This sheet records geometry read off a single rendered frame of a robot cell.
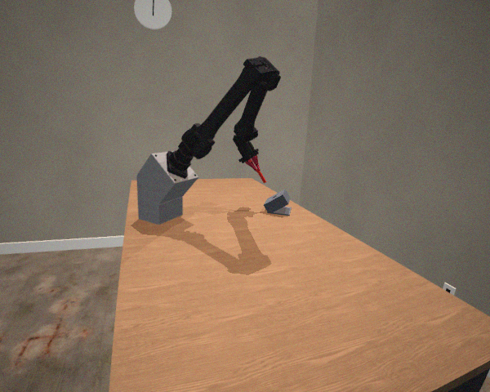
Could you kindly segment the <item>grey sloped panel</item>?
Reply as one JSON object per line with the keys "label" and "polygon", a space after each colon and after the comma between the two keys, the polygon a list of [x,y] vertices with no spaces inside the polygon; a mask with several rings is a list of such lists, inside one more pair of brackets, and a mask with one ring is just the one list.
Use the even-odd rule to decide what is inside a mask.
{"label": "grey sloped panel", "polygon": [[290,216],[291,207],[285,207],[289,204],[289,201],[290,196],[284,189],[277,194],[267,198],[264,207],[267,213]]}

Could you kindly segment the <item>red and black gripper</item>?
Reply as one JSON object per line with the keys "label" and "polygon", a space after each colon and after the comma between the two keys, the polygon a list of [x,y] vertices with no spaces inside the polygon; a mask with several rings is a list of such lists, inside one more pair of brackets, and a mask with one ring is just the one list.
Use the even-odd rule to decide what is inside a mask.
{"label": "red and black gripper", "polygon": [[[246,163],[248,166],[252,167],[255,171],[256,171],[256,167],[258,170],[260,170],[259,164],[258,164],[258,158],[257,158],[257,155],[258,155],[257,151],[259,151],[259,149],[252,150],[252,148],[248,144],[248,142],[243,144],[243,147],[239,146],[238,149],[243,156],[242,158],[239,159],[239,162]],[[254,163],[255,163],[256,167],[255,167]]]}

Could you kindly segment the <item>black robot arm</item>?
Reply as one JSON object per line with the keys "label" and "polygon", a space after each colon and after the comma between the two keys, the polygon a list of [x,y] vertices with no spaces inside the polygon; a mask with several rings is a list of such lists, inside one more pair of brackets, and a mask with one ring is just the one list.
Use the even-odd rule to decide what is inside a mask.
{"label": "black robot arm", "polygon": [[[258,137],[258,130],[254,127],[256,116],[265,98],[267,89],[268,91],[275,89],[281,77],[279,76],[279,71],[265,57],[259,56],[257,58],[246,59],[243,65],[245,67],[237,81],[214,108],[208,118],[202,124],[195,123],[184,133],[181,137],[182,141],[179,144],[178,151],[173,151],[173,153],[171,151],[167,152],[168,172],[185,179],[188,176],[187,169],[191,165],[190,161],[193,157],[200,159],[209,154],[212,146],[215,144],[213,140],[215,134],[249,91],[251,92],[247,99],[243,115],[234,126],[234,133],[236,135],[233,141],[237,147],[243,147],[243,144],[246,142],[248,142],[251,148],[253,147],[249,141]],[[253,148],[252,150],[254,150]]]}

